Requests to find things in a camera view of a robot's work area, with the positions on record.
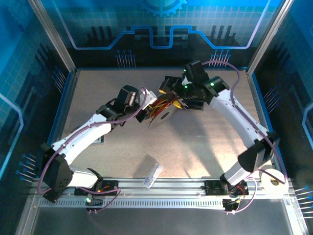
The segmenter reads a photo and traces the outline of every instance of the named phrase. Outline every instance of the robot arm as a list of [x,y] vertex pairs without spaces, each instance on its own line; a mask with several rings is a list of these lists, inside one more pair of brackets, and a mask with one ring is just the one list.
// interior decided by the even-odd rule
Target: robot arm
[[[247,150],[238,156],[236,164],[217,182],[206,185],[206,195],[229,195],[236,186],[244,184],[244,179],[262,167],[271,159],[272,149],[259,134],[261,131],[270,141],[277,145],[278,135],[261,126],[235,98],[235,105],[231,102],[229,86],[220,78],[209,78],[200,61],[192,62],[184,68],[182,77],[165,77],[159,90],[174,97],[174,105],[183,109],[202,110],[205,103],[212,105],[232,125],[243,140]],[[157,98],[153,92],[146,94],[145,103],[142,102],[145,94],[139,96],[139,91],[131,86],[124,86],[116,99],[101,106],[83,126],[75,130],[64,139],[55,142],[52,146],[42,144],[36,161],[36,175],[41,176],[52,155],[61,149],[47,168],[44,182],[51,188],[44,197],[54,202],[66,187],[85,187],[98,191],[102,186],[103,178],[93,169],[74,170],[70,164],[91,143],[100,136],[112,131],[118,125],[123,126],[127,117],[136,115],[139,122],[148,117],[150,104]],[[257,125],[258,131],[236,109],[240,109]]]
[[115,127],[124,126],[127,117],[138,109],[144,111],[157,97],[152,91],[139,91],[131,86],[124,86],[116,99],[101,106],[96,113],[81,127],[52,146],[42,144],[36,162],[36,175],[40,176],[48,160],[60,147],[44,176],[44,182],[51,188],[44,197],[54,202],[66,187],[84,187],[98,190],[102,177],[93,169],[75,170],[70,167],[74,159],[96,139],[112,131]]
[[[238,156],[236,164],[221,179],[225,193],[243,181],[248,175],[262,167],[272,158],[272,149],[264,140],[260,131],[274,145],[278,145],[277,133],[269,133],[238,102],[231,102],[229,86],[220,78],[209,78],[200,61],[192,62],[184,67],[182,78],[165,77],[159,88],[162,93],[173,93],[183,109],[203,110],[204,103],[216,109],[236,130],[247,150]],[[239,107],[258,127],[258,131],[243,117],[235,107]]]

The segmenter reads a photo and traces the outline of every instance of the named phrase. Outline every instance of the metal frame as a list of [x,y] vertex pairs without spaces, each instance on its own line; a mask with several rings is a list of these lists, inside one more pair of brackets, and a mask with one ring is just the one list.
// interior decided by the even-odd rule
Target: metal frame
[[266,36],[260,43],[257,48],[257,51],[254,53],[247,69],[248,75],[252,75],[255,68],[259,64],[262,56],[264,55],[266,49],[268,48],[269,44],[271,43],[273,37],[275,36],[280,24],[282,23],[283,19],[287,15],[292,3],[294,0],[285,0],[285,2],[281,5],[280,9],[277,11],[277,15],[275,20],[273,21],[272,25],[267,31]]
[[[262,97],[259,97],[256,85],[253,81],[252,75],[248,75],[248,83],[250,85],[252,97],[255,103],[255,107],[260,119],[260,123],[265,126],[268,129],[268,123],[266,122],[265,114],[262,108],[261,99]],[[278,160],[276,157],[273,159],[273,163],[275,167],[281,171]],[[288,219],[291,225],[291,229],[293,234],[309,234],[307,225],[305,223],[305,220],[303,218],[300,205],[297,201],[297,198],[295,196],[295,193],[293,191],[292,183],[290,182],[290,190],[289,195],[292,195],[290,197],[282,198],[285,204],[285,209],[288,215]]]
[[[70,72],[75,72],[76,67],[72,61],[60,35],[54,27],[49,15],[40,0],[28,0],[35,14],[40,20],[50,40],[58,51],[61,59],[65,63]],[[248,69],[248,81],[251,88],[252,96],[256,105],[260,123],[267,127],[266,118],[262,109],[252,74],[268,48],[272,38],[277,32],[282,20],[286,16],[293,0],[285,0],[281,5],[275,20],[269,28],[262,43],[254,54]],[[148,190],[143,188],[143,179],[107,179],[118,180],[119,186],[123,189],[121,195],[111,205],[114,208],[201,208],[201,209],[217,209],[221,210],[221,200],[213,196],[205,196],[204,190],[200,186],[204,185],[204,180],[218,179],[157,179],[155,184]],[[308,229],[302,216],[300,206],[297,202],[293,191],[292,183],[289,182],[289,194],[284,196],[273,196],[267,194],[258,181],[256,199],[282,199],[288,219],[290,221],[291,230],[294,234],[308,234]],[[37,181],[35,181],[30,190],[30,195],[25,204],[23,214],[21,216],[16,234],[30,234],[38,214],[39,207],[49,208],[81,208],[85,207],[85,197],[74,196],[74,188],[68,188],[60,197],[57,203],[53,204],[43,199],[41,195],[36,193]],[[254,183],[248,182],[250,195],[254,192]],[[112,199],[112,196],[103,197],[104,205]]]
[[42,24],[45,32],[47,33],[49,39],[54,45],[55,49],[59,53],[63,63],[69,72],[75,72],[76,66],[69,55],[67,48],[65,47],[57,29],[53,25],[45,7],[43,6],[41,0],[28,0],[31,8],[34,10],[36,16],[38,17],[40,23]]
[[[201,179],[157,179],[150,188],[143,188],[144,179],[132,178],[107,178],[105,180],[118,180],[119,187],[122,188],[120,196],[110,205],[112,208],[185,208],[185,209],[207,209],[223,210],[222,199],[216,196],[206,196],[201,186],[205,180],[218,180],[213,178]],[[30,195],[21,216],[17,235],[31,234],[36,221],[38,208],[85,208],[85,196],[75,196],[74,188],[68,188],[57,203],[50,203],[41,195],[36,193],[37,180],[33,183]],[[250,195],[246,199],[251,199],[255,191],[253,181],[248,181]],[[292,183],[289,181],[289,194],[284,196],[270,195],[257,182],[257,192],[255,199],[282,199],[286,205],[286,212],[290,220],[293,234],[308,234],[306,224],[302,224],[304,219],[296,213],[300,210],[296,200]],[[98,196],[103,200],[103,205],[111,201],[113,196]]]

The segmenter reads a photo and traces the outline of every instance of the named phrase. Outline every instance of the enclosure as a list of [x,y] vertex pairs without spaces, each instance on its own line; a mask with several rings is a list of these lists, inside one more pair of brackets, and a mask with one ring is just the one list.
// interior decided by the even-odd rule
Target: enclosure
[[[310,0],[0,1],[1,233],[310,234],[312,7]],[[287,194],[269,193],[254,172],[257,187],[247,182],[241,206],[255,200],[245,211],[223,213],[219,197],[206,197],[204,181],[218,180],[246,150],[207,104],[172,105],[155,127],[133,118],[79,154],[72,168],[92,168],[121,188],[97,215],[75,188],[56,203],[37,192],[42,143],[66,138],[124,85],[160,95],[166,76],[181,77],[197,60],[215,61],[205,71],[230,87],[238,76],[224,62],[239,70],[234,95],[280,136],[279,156],[263,169],[286,169]],[[143,188],[156,163],[163,171]]]

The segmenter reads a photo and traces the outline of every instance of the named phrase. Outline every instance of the blue glass wall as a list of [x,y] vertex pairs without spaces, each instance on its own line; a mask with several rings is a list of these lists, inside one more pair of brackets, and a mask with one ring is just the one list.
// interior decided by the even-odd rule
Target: blue glass wall
[[28,2],[0,0],[1,234],[18,225],[33,180],[26,157],[48,139],[67,74]]
[[[313,188],[312,8],[311,0],[294,1],[255,72],[269,120],[281,135],[280,150],[288,175],[296,187],[309,186],[310,190]],[[313,203],[310,199],[301,202]],[[306,222],[313,231],[312,221]]]
[[77,67],[248,65],[281,0],[44,0]]

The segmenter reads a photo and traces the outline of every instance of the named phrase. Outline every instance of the beige work surface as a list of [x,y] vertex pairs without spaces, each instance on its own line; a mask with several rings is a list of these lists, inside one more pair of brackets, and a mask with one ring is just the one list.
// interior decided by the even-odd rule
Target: beige work surface
[[[69,109],[63,137],[84,124],[101,106],[118,95],[120,88],[146,87],[159,95],[158,87],[168,76],[181,76],[180,69],[81,71]],[[209,71],[230,86],[233,71]],[[235,96],[258,120],[246,73]],[[146,177],[156,161],[164,166],[160,177],[220,177],[245,151],[238,134],[226,119],[209,105],[203,111],[178,110],[157,129],[135,118],[105,135],[105,142],[85,149],[71,167],[93,168],[103,177]]]

